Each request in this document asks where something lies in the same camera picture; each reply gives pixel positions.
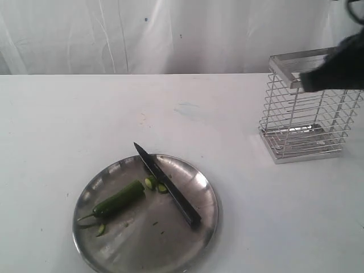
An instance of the black knife blade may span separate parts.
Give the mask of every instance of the black knife blade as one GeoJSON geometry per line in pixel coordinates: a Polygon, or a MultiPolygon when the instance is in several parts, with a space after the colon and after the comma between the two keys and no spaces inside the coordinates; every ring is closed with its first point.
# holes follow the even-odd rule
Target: black knife blade
{"type": "Polygon", "coordinates": [[[173,197],[177,207],[182,212],[187,223],[195,228],[201,222],[201,216],[194,209],[194,207],[188,202],[188,200],[182,195],[182,193],[177,189],[174,183],[169,179],[169,177],[160,169],[160,167],[155,163],[152,156],[150,156],[141,146],[134,142],[134,146],[138,151],[140,157],[142,158],[144,164],[148,167],[151,173],[155,176],[158,181],[161,181],[169,193],[173,197]]]}

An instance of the table surface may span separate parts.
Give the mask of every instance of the table surface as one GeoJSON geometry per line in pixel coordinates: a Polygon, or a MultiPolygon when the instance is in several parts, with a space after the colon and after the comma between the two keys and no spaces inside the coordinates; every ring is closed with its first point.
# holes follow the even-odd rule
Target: table surface
{"type": "Polygon", "coordinates": [[[0,76],[0,272],[93,272],[73,244],[73,209],[135,141],[192,163],[220,197],[221,229],[198,272],[362,273],[364,113],[343,157],[275,165],[257,129],[266,82],[0,76]]]}

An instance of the round metal plate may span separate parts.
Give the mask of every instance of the round metal plate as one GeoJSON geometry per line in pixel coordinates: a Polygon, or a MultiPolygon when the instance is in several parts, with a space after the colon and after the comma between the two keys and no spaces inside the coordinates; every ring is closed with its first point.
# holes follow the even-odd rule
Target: round metal plate
{"type": "Polygon", "coordinates": [[[183,272],[200,259],[218,224],[216,195],[206,177],[195,167],[168,155],[153,155],[182,194],[202,217],[192,230],[169,194],[145,190],[141,198],[106,225],[96,237],[95,218],[77,222],[102,200],[135,179],[149,175],[140,156],[116,162],[101,171],[78,198],[73,215],[73,239],[85,261],[97,272],[183,272]]]}

